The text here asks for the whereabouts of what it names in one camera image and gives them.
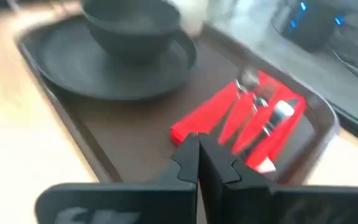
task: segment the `wooden table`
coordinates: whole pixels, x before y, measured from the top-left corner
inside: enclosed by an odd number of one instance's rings
[[[98,181],[16,48],[20,30],[59,17],[0,11],[0,223],[36,223],[35,199],[53,184]],[[305,184],[358,185],[358,139],[342,129]]]

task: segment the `red napkin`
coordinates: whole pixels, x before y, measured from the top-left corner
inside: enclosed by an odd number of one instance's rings
[[[274,132],[254,149],[245,162],[248,166],[256,169],[266,158],[274,161],[281,153],[281,149],[283,149],[288,137],[306,109],[306,101],[302,96],[294,93],[264,72],[259,72],[259,80],[260,86],[274,86],[275,91],[268,101],[268,107],[259,108],[258,112],[250,117],[252,94],[242,94],[239,99],[236,86],[232,82],[171,127],[173,142],[176,145],[180,144],[188,133],[209,133],[223,116],[229,113],[217,141],[223,144],[239,130],[239,135],[231,149],[233,154],[237,154],[251,140],[256,138],[262,130],[262,126],[269,120],[278,101],[297,99],[298,103],[294,107],[294,115],[281,122]]]

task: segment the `plastic tray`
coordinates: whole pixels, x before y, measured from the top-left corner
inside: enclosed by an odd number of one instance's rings
[[[277,171],[268,175],[271,179],[302,183],[339,130],[334,111],[316,92],[208,26],[196,41],[198,61],[190,80],[173,93],[135,102],[95,100],[69,93],[49,82],[37,69],[42,37],[55,25],[26,33],[19,40],[19,48],[102,182],[144,181],[156,176],[175,151],[169,137],[170,126],[233,81],[238,69],[247,63],[304,96],[308,105],[275,161]]]

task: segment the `cutlery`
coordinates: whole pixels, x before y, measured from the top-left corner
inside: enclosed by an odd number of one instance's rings
[[[288,119],[295,112],[293,107],[296,105],[298,100],[291,100],[289,102],[280,100],[274,106],[273,113],[269,117],[267,123],[262,127],[262,130],[258,136],[245,147],[238,155],[242,160],[245,160],[252,151],[258,146],[266,137],[269,137],[274,129],[284,120]]]

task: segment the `black bowl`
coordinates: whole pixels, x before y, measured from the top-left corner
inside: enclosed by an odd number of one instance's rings
[[[95,41],[131,62],[152,60],[180,30],[180,13],[162,0],[85,0],[83,10]]]

